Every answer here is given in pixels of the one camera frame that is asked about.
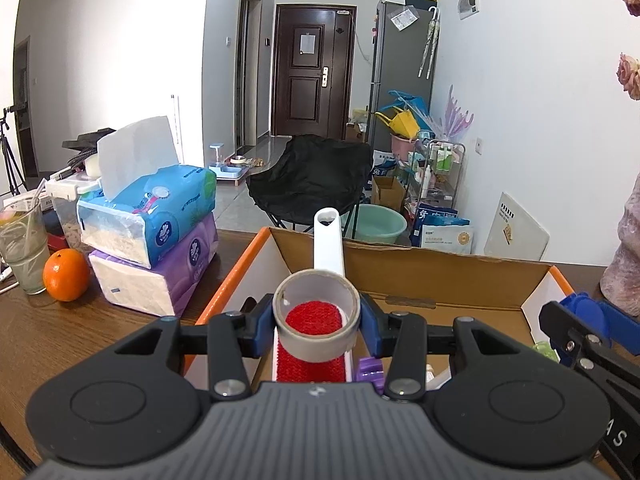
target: plastic storage container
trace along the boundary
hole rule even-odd
[[[355,216],[354,211],[347,228],[348,237],[351,236]],[[348,217],[348,213],[342,215],[343,226]],[[400,213],[379,205],[360,204],[358,223],[356,224],[356,240],[393,245],[405,229],[406,220]]]
[[[391,134],[391,151],[400,160],[405,162],[409,160],[409,153],[414,150],[414,144],[417,139],[403,139],[395,134]]]
[[[53,202],[53,209],[56,210],[60,225],[62,225],[66,243],[72,249],[81,251],[88,256],[93,248],[81,242],[77,204],[83,193],[100,189],[100,183],[88,177],[84,171],[63,180],[55,180],[55,177],[59,175],[59,173],[51,175],[51,180],[47,180],[45,190]]]

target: cardboard box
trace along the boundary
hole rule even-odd
[[[400,181],[392,176],[375,176],[371,192],[371,203],[383,205],[394,211],[402,209],[404,187]]]
[[[260,300],[275,292],[292,272],[313,266],[313,237],[263,228],[220,286],[198,324],[224,311],[240,310],[246,298]],[[418,248],[344,241],[346,277],[368,292],[385,311],[407,310],[428,323],[448,325],[459,316],[473,316],[523,344],[548,341],[538,316],[549,301],[573,292],[560,271],[549,264],[459,256]],[[361,336],[354,360],[367,356]],[[429,356],[434,373],[449,366],[448,356]],[[257,386],[271,380],[271,354],[245,359]],[[207,388],[207,358],[197,356],[186,373],[197,388]]]
[[[357,124],[347,124],[344,140],[347,142],[364,142],[364,134],[360,131]]]

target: white wall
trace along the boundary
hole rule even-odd
[[[30,37],[38,168],[63,168],[63,140],[156,115],[180,97],[185,162],[202,165],[206,0],[23,0],[15,41]]]
[[[207,0],[202,62],[202,130],[205,161],[212,161],[209,145],[222,142],[221,155],[234,152],[234,81],[236,40],[240,0]],[[273,0],[262,0],[260,47],[258,52],[257,135],[269,129],[270,59]]]
[[[607,265],[640,170],[640,103],[616,78],[620,51],[640,57],[640,20],[621,0],[481,0],[461,22],[457,0],[439,1],[431,110],[454,84],[476,114],[458,201],[476,251],[504,190],[550,233],[545,260]]]
[[[376,7],[380,0],[276,0],[276,4],[324,4],[357,6],[356,32],[360,38],[360,46],[368,58],[364,59],[358,45],[353,55],[353,78],[351,79],[350,114],[354,108],[369,106],[371,90],[371,65],[373,61],[373,36],[371,29],[376,22]]]
[[[18,10],[19,0],[0,0],[0,114],[2,108],[14,104],[14,35],[15,15]],[[7,117],[7,123],[11,128],[7,133],[12,152],[20,164],[17,136],[14,123],[14,115]],[[0,170],[0,194],[9,191],[8,180],[4,166]]]

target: orange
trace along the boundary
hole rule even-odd
[[[53,253],[42,271],[42,280],[54,300],[77,300],[89,287],[91,272],[84,256],[75,249]]]

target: tissue pack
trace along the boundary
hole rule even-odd
[[[218,248],[209,213],[153,270],[100,251],[89,255],[107,301],[154,316],[181,316]]]
[[[113,200],[101,192],[78,201],[82,241],[103,253],[153,268],[216,206],[216,175],[176,164],[141,176]]]

